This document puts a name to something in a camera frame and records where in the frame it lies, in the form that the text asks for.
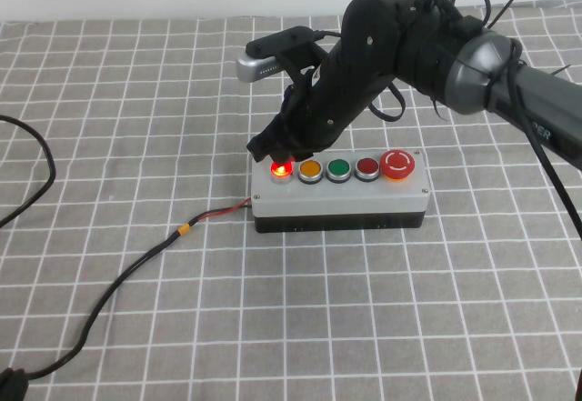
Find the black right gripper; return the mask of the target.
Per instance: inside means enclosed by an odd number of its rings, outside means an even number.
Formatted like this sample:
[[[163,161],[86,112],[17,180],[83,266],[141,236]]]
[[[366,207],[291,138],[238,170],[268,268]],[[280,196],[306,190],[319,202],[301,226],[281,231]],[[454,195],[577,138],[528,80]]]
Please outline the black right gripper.
[[[394,79],[394,48],[380,39],[343,39],[319,66],[306,97],[275,116],[246,149],[256,163],[303,161],[329,148]]]

